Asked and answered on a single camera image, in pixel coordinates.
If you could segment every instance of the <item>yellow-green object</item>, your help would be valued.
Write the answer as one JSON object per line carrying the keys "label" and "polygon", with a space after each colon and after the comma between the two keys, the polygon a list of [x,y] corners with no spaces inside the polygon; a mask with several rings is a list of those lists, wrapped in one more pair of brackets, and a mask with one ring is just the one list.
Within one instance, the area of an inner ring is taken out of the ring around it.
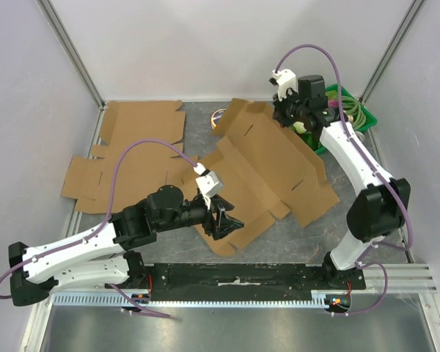
{"label": "yellow-green object", "polygon": [[[328,95],[328,97],[329,96],[334,97],[334,94],[336,96],[335,100],[337,100],[337,84],[333,84],[333,85],[326,88],[326,95]],[[352,98],[353,100],[355,100],[355,98],[347,90],[345,90],[343,87],[342,88],[342,102],[344,103],[344,111],[347,114],[349,114],[349,111],[346,111],[346,109],[345,109],[345,104],[346,104],[345,97]],[[360,122],[361,125],[357,125],[358,127],[356,128],[355,124],[356,124],[356,122],[359,122],[359,121],[356,120],[357,117],[355,116],[355,112],[353,114],[350,113],[353,115],[353,118],[354,118],[353,129],[356,131],[364,132],[368,128],[376,125],[377,119],[368,110],[366,110],[366,108],[364,106],[361,106],[359,104],[359,108],[362,110],[364,120],[362,117],[362,121]],[[320,142],[316,141],[315,138],[312,136],[312,134],[309,134],[309,136],[306,136],[306,135],[307,135],[307,133],[303,135],[304,136],[303,140],[315,151],[316,154],[321,154],[326,151],[326,148],[323,147],[323,145]]]}

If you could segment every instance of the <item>concrete floor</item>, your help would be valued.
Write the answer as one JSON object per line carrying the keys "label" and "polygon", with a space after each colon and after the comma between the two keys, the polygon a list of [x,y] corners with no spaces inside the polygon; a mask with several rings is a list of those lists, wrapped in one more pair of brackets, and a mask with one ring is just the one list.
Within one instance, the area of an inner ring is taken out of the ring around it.
{"label": "concrete floor", "polygon": [[[210,116],[228,102],[184,103],[186,132],[184,138],[187,155],[207,155],[215,150],[218,137],[211,136]],[[365,146],[374,154],[370,138]],[[232,257],[219,257],[195,229],[179,229],[163,232],[158,241],[140,248],[146,263],[313,263],[321,264],[328,251],[333,249],[347,230],[345,215],[352,205],[355,194],[342,168],[331,153],[321,155],[326,165],[328,181],[340,203],[325,216],[302,229],[295,216],[289,214],[267,229],[257,240],[238,251]],[[79,231],[95,226],[103,216],[83,214]],[[402,245],[397,233],[390,236],[393,243]],[[388,248],[374,249],[369,259],[382,263],[407,263],[404,253]]]}

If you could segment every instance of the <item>metal frame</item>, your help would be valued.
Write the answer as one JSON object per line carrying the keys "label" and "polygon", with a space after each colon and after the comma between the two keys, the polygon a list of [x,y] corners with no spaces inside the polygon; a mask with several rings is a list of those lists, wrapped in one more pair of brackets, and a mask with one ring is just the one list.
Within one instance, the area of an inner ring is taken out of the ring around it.
{"label": "metal frame", "polygon": [[[44,15],[47,17],[50,25],[56,32],[60,43],[64,47],[70,61],[73,63],[76,71],[80,75],[83,82],[86,84],[93,100],[100,107],[100,114],[98,117],[98,123],[95,132],[92,137],[92,145],[99,144],[98,138],[99,129],[103,120],[103,112],[105,107],[105,101],[100,95],[94,81],[91,79],[81,57],[70,39],[70,36],[66,32],[59,16],[56,13],[51,0],[37,0],[43,10]],[[377,68],[375,69],[372,77],[370,78],[367,86],[365,87],[361,101],[367,102],[368,98],[372,94],[384,71],[388,67],[392,57],[395,55],[396,50],[400,47],[403,38],[407,34],[411,24],[414,22],[417,14],[422,8],[425,0],[413,0],[406,12],[403,20],[401,21],[395,35],[393,36],[390,44],[384,52]],[[376,152],[376,159],[383,165],[381,157],[378,153],[378,146],[375,143],[373,134],[370,132],[370,139]],[[78,232],[79,224],[81,220],[81,213],[73,211],[68,221],[68,228],[66,236],[74,235]],[[408,253],[409,264],[386,264],[389,275],[389,294],[406,294],[416,293],[419,294],[419,299],[423,307],[424,317],[427,321],[430,334],[433,339],[433,343],[436,346],[437,352],[440,352],[440,300],[436,287],[430,274],[429,268],[426,264],[413,264],[412,256]],[[370,267],[364,270],[364,275],[367,278],[367,289],[362,291],[354,291],[355,294],[367,294],[374,295],[381,292],[383,287],[383,280],[381,275],[381,269],[379,267]],[[313,291],[315,295],[321,294],[336,294],[342,293],[332,290],[320,290]],[[99,289],[94,290],[81,290],[80,295],[84,296],[97,296],[100,295]],[[55,297],[50,297],[48,300],[40,302],[32,307],[32,312],[29,317],[28,325],[26,327],[23,340],[21,343],[21,352],[38,352],[41,349],[43,338],[45,336],[45,330],[48,325],[48,320],[51,316],[51,309],[54,304]]]}

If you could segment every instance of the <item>metal corner post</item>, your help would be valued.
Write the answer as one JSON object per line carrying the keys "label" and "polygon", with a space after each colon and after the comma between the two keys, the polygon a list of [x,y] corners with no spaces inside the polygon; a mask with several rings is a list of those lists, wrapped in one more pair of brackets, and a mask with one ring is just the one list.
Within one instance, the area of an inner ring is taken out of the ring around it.
{"label": "metal corner post", "polygon": [[388,47],[386,48],[383,56],[381,57],[380,62],[378,63],[375,71],[373,71],[373,74],[370,80],[368,81],[367,86],[365,87],[362,93],[362,96],[360,97],[360,101],[363,104],[365,104],[368,101],[368,98],[372,95],[376,85],[378,84],[380,78],[386,71],[386,68],[391,62],[391,59],[396,54],[396,51],[403,42],[403,39],[408,33],[408,30],[411,28],[411,25],[414,22],[415,18],[420,13],[420,10],[422,9],[422,5],[424,3],[425,0],[413,0],[411,2],[411,5],[409,5],[409,8],[405,13],[403,20],[398,26],[395,34],[393,35],[393,38],[389,42]]}
{"label": "metal corner post", "polygon": [[78,52],[74,44],[72,43],[70,36],[65,30],[62,21],[57,15],[57,11],[53,6],[51,0],[36,0],[36,1],[39,4],[46,18],[48,19],[48,22],[50,23],[52,29],[55,31],[57,37],[59,38],[60,43],[62,44],[63,48],[65,49],[65,52],[68,55],[68,58],[70,59],[76,71],[80,75],[81,79],[87,86],[87,89],[90,95],[92,96],[93,100],[95,101],[96,105],[102,108],[105,104],[104,99],[103,97],[101,97],[101,94],[99,93],[98,88],[95,85],[95,82],[92,80],[91,76],[88,73],[87,68],[85,67],[83,61],[81,60],[80,55],[78,55]]}

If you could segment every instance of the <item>cardboard sheet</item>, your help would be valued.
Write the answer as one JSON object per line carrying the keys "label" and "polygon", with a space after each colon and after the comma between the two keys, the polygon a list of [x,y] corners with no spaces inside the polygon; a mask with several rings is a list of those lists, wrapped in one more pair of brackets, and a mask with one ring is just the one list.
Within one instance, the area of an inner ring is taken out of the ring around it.
{"label": "cardboard sheet", "polygon": [[[200,160],[225,184],[220,195],[235,209],[231,215],[245,223],[220,241],[197,230],[218,255],[242,249],[290,211],[302,227],[321,217],[339,198],[326,181],[321,159],[289,129],[272,119],[267,103],[234,99],[213,131],[224,136],[218,149]],[[196,175],[187,171],[183,192],[195,195]]]}
{"label": "cardboard sheet", "polygon": [[[185,113],[181,101],[110,102],[100,129],[107,145],[93,145],[97,158],[74,156],[67,171],[62,196],[77,199],[76,210],[105,213],[115,166],[121,153],[144,138],[183,145]],[[128,152],[117,174],[113,212],[133,205],[160,186],[179,183],[189,165],[163,145],[145,143]]]}

